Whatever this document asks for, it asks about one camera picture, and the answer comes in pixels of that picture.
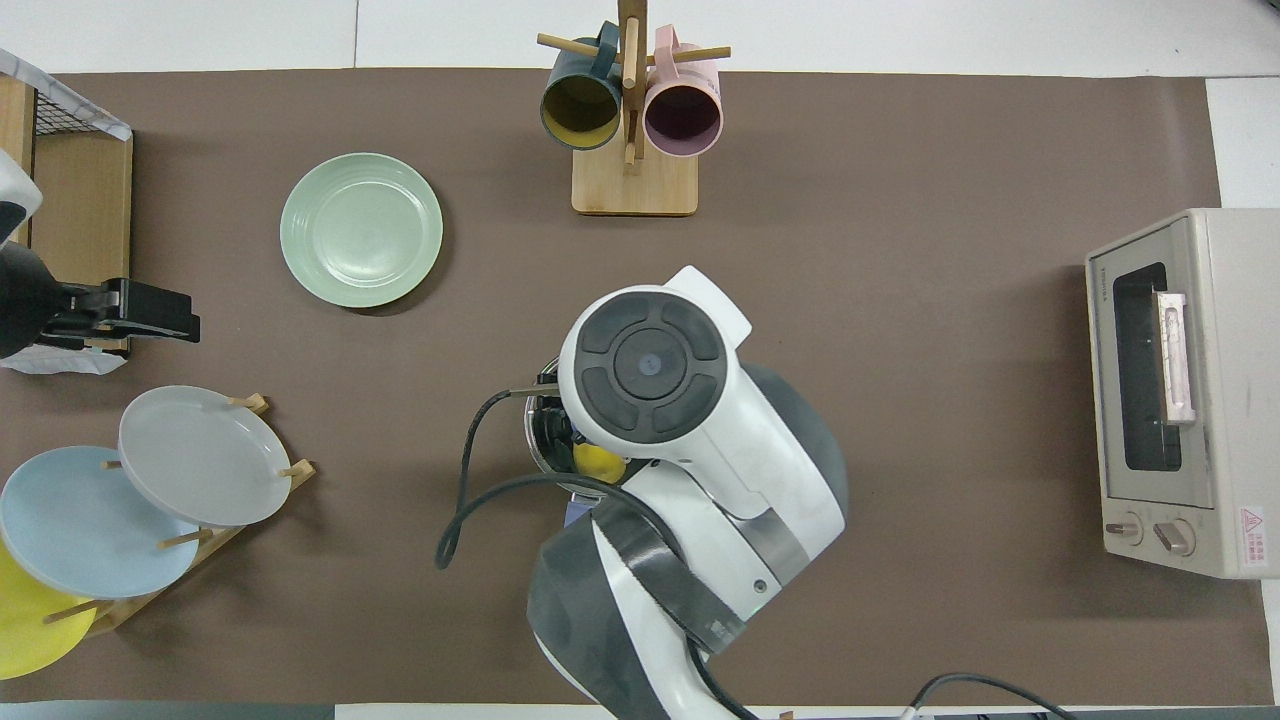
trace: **yellow plate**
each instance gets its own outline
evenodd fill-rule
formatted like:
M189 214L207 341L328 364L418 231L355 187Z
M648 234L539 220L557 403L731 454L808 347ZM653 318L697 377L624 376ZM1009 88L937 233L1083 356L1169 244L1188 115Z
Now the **yellow plate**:
M0 680L35 673L70 652L88 633L97 612L81 612L49 625L42 620L86 600L40 584L0 543Z

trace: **toaster oven knob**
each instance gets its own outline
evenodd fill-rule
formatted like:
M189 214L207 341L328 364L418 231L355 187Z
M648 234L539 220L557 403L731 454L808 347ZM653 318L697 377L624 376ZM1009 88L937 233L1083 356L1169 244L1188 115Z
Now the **toaster oven knob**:
M1160 544L1165 546L1165 550L1169 552L1181 555L1183 557L1196 552L1196 530L1192 529L1192 524L1187 520L1178 519L1172 523L1156 523L1152 529L1156 532Z
M1129 544L1138 544L1142 542L1142 519L1133 512L1125 512L1124 520L1120 523L1107 523L1102 527L1108 536L1120 536L1121 538L1129 541Z

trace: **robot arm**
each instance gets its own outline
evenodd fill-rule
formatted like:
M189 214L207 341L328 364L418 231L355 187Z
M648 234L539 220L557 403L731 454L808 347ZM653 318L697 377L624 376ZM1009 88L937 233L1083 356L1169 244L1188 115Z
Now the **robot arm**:
M9 242L42 201L36 183L0 152L0 357L37 342L69 348L132 336L200 342L191 297L128 278L59 283L35 252Z
M593 304L559 357L593 443L655 459L626 483L682 548L611 498L548 541L529 596L544 653L618 717L726 717L686 638L719 652L845 527L835 438L781 378L741 365L750 332L685 268Z

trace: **black cable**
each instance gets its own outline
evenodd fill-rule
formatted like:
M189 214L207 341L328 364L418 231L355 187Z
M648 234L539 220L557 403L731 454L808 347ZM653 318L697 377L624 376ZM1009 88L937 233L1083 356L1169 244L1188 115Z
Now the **black cable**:
M626 492L620 487L611 486L609 483L603 483L588 475L579 475L577 473L534 473L531 475L521 475L513 480L507 480L504 483L497 484L485 491L484 493L481 493L471 502L463 505L462 509L458 510L456 515L453 515L453 519L449 520L449 524L445 525L444 534L440 536L440 543L436 546L435 550L435 566L439 568L440 570L444 570L445 568L449 566L451 562L453 562L453 553L457 552L458 550L458 534L462 532L462 523L465 523L466 519L472 512L479 510L483 505L513 489L520 489L530 486L549 486L558 483L573 483L576 486L594 489L603 495L608 495L609 497L617 498L620 502L623 502L630 509L639 512L641 518L644 518L650 525L653 525L653 529L658 532L658 536L662 537L662 541L668 546L671 546L671 551L676 553L676 557L681 560L685 559L684 550L681 550L680 547L680 541L676 539L676 533L671 530L671 527L667 525L666 520L663 520L662 516L654 512L652 507L645 505L639 497L631 495L630 492Z
M462 466L458 468L458 500L453 509L454 512L461 512L462 506L466 505L467 502L467 479L471 474L471 446L475 443L476 430L480 429L480 420L484 420L484 416L486 413L489 413L490 407L493 407L494 405L502 402L508 397L511 397L509 389L494 393L493 397L485 400L484 405L481 405L480 409L476 410L475 418L471 418L471 427L467 428L467 439L466 442L462 443ZM453 552L457 550L458 537L461 536L461 533L462 530L460 527L460 529L456 533L453 533L453 537L449 539L449 542L452 543L448 548L448 553L451 557L453 556Z
M1009 692L1009 693L1012 693L1012 694L1015 694L1015 696L1018 696L1018 697L1020 697L1023 700L1034 702L1036 705L1043 707L1044 710L1048 710L1053 715L1057 715L1062 720L1079 720L1079 717L1076 717L1074 714L1071 714L1071 712L1069 712L1066 710L1062 710L1061 707L1053 705L1052 702L1050 702L1050 701L1039 697L1038 694L1036 694L1036 693L1033 693L1030 691L1024 691L1024 689L1019 688L1018 685L1014 685L1011 683L1006 683L1005 680L1001 680L998 678L992 678L989 675L979 675L977 673L947 673L945 675L938 675L937 678L933 678L928 683L924 683L924 687L920 688L920 692L915 693L915 700L911 701L910 706L914 707L914 708L916 708L916 710L919 710L920 706L924 705L924 700L927 697L929 697L929 693L932 693L933 691L936 691L937 688L940 688L940 687L942 687L942 685L945 685L947 683L956 682L956 680L964 680L964 682L969 682L969 683L982 683L984 685L991 685L993 688L1000 688L1000 689L1002 689L1005 692Z
M698 650L698 643L694 642L694 638L685 638L685 642L689 644L689 659L694 661L694 670L698 670L698 676L703 679L703 684L707 685L707 689L716 696L716 701L740 720L760 720L750 710L744 707L742 703L733 700L733 696L728 694L728 692L726 692L724 688L716 682L716 678L712 676L712 671L707 667L707 662L703 661L703 653Z

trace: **dark green mug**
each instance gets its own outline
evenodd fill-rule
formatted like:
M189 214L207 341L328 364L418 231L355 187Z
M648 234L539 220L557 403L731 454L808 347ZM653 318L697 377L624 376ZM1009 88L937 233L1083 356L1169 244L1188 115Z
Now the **dark green mug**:
M580 37L599 47L595 58L561 50L543 91L543 127L557 142L573 150L591 150L618 132L622 110L622 67L618 26L605 22L595 38Z

